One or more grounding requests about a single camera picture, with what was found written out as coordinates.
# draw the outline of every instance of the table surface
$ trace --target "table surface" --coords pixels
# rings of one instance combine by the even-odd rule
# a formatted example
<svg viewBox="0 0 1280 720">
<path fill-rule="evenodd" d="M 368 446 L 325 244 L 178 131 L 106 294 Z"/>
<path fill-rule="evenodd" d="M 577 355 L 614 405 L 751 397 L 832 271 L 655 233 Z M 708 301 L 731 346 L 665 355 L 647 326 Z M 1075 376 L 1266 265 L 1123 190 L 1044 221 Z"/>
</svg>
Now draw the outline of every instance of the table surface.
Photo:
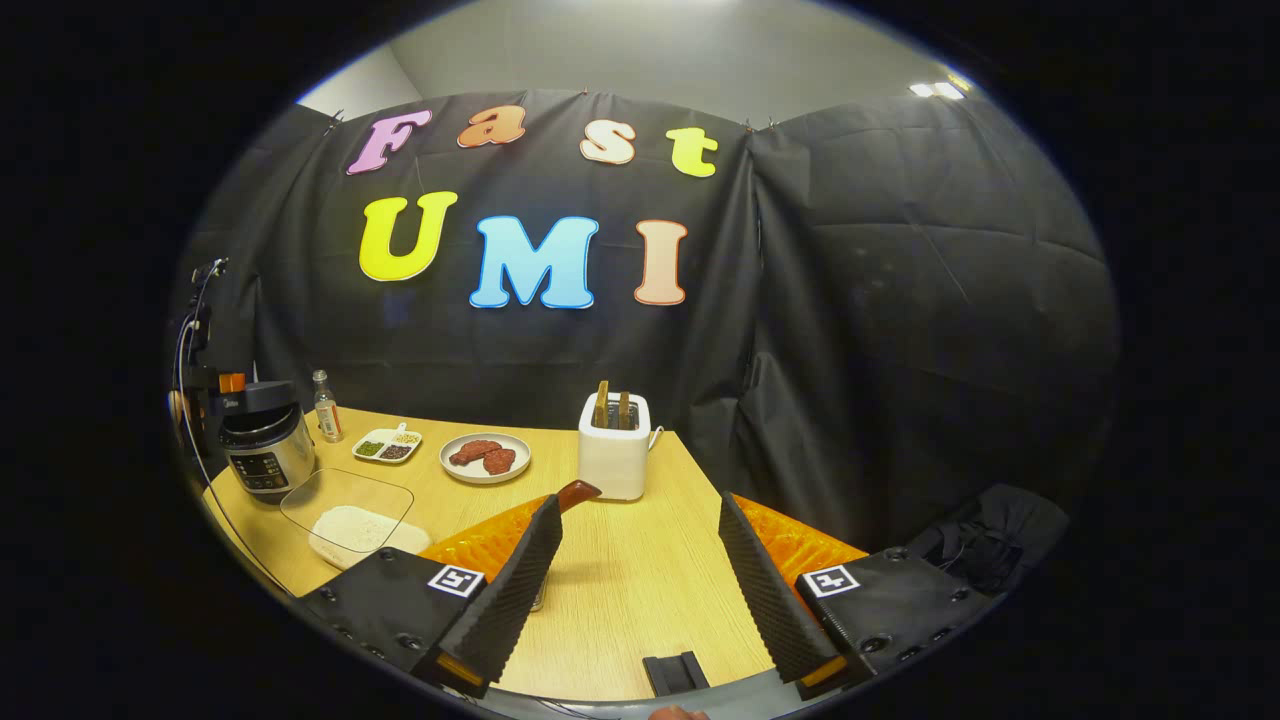
<svg viewBox="0 0 1280 720">
<path fill-rule="evenodd" d="M 413 503 L 403 521 L 443 539 L 485 518 L 576 479 L 577 432 L 502 428 L 399 418 L 342 407 L 344 437 L 323 439 L 315 413 L 317 469 L 339 469 L 403 487 Z M 351 447 L 371 429 L 422 434 L 399 465 L 358 460 Z M 512 480 L 472 486 L 439 462 L 445 442 L 500 432 L 529 445 L 529 468 Z M 214 479 L 218 500 L 239 536 L 294 594 L 330 580 L 338 569 L 316 555 L 307 532 L 279 505 L 244 492 L 230 468 Z M 227 530 L 210 492 L 205 503 Z M 547 575 L 543 607 L 529 615 L 520 642 L 493 687 L 557 700 L 653 697 L 643 657 L 692 651 L 708 683 L 721 685 L 773 667 L 717 536 L 719 496 L 680 437 L 663 432 L 649 454 L 645 495 L 631 502 L 591 501 L 564 515 L 564 536 Z M 228 532 L 241 548 L 243 544 Z"/>
</svg>

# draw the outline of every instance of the meat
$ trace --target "meat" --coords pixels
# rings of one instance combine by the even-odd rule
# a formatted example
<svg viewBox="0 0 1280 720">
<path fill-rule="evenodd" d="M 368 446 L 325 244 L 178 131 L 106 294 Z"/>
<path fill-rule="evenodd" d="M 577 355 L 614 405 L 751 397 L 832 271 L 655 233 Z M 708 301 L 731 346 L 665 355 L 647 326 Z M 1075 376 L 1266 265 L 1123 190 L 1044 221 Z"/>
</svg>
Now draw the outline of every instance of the meat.
<svg viewBox="0 0 1280 720">
<path fill-rule="evenodd" d="M 511 470 L 511 464 L 516 461 L 516 451 L 499 447 L 484 454 L 484 469 L 490 475 L 500 475 Z"/>
<path fill-rule="evenodd" d="M 502 446 L 493 442 L 492 439 L 474 439 L 468 443 L 465 443 L 462 447 L 458 448 L 457 452 L 451 455 L 449 462 L 453 462 L 454 465 L 466 465 L 472 460 L 479 460 L 484 457 L 485 452 L 490 452 L 494 450 L 502 450 Z"/>
</svg>

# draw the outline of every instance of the rice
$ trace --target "rice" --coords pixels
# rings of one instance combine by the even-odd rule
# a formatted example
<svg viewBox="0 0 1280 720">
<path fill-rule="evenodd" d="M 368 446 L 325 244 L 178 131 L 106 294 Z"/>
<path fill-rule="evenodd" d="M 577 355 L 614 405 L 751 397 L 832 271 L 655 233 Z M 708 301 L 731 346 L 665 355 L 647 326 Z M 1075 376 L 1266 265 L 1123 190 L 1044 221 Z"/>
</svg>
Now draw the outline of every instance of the rice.
<svg viewBox="0 0 1280 720">
<path fill-rule="evenodd" d="M 351 568 L 381 547 L 416 555 L 431 546 L 431 538 L 421 528 L 408 523 L 397 525 L 392 518 L 352 505 L 339 505 L 320 515 L 311 528 L 308 542 L 311 550 L 339 570 Z"/>
</svg>

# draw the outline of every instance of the rice cooker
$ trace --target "rice cooker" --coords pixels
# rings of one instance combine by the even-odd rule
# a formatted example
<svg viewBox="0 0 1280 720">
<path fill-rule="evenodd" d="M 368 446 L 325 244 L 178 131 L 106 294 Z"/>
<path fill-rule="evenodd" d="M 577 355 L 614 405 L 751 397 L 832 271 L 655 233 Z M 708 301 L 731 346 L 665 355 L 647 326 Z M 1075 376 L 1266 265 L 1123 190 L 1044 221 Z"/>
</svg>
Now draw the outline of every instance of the rice cooker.
<svg viewBox="0 0 1280 720">
<path fill-rule="evenodd" d="M 315 442 L 292 382 L 248 383 L 241 392 L 219 395 L 214 413 L 223 415 L 218 442 L 250 493 L 280 498 L 311 477 Z"/>
</svg>

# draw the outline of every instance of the blue letter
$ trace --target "blue letter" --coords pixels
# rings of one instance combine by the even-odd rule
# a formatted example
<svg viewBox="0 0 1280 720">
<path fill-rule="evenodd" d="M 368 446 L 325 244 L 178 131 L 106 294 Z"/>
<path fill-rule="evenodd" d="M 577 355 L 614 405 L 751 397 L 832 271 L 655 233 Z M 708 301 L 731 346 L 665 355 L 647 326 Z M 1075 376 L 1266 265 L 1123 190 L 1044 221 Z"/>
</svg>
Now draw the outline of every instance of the blue letter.
<svg viewBox="0 0 1280 720">
<path fill-rule="evenodd" d="M 529 241 L 525 227 L 511 215 L 485 218 L 476 229 L 484 234 L 484 261 L 480 287 L 471 293 L 471 305 L 502 307 L 511 300 L 502 290 L 503 270 L 521 305 L 534 300 L 547 273 L 552 279 L 541 295 L 543 305 L 581 310 L 595 302 L 595 296 L 586 290 L 586 250 L 600 223 L 590 218 L 561 218 L 538 250 Z"/>
</svg>

